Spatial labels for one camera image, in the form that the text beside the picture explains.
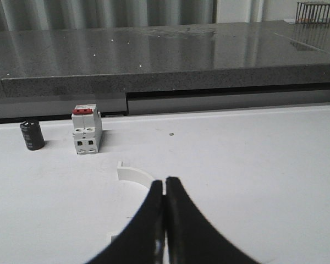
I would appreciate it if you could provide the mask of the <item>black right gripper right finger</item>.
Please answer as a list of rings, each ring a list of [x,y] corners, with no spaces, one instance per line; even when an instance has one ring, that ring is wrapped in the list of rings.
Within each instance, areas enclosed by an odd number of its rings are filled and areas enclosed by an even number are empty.
[[[204,217],[176,177],[166,180],[170,263],[256,263]]]

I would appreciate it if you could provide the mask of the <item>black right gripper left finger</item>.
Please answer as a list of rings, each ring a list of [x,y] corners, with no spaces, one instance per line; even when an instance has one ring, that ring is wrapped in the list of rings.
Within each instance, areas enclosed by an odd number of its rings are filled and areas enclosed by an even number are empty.
[[[89,263],[162,263],[164,239],[163,185],[155,180],[129,224]]]

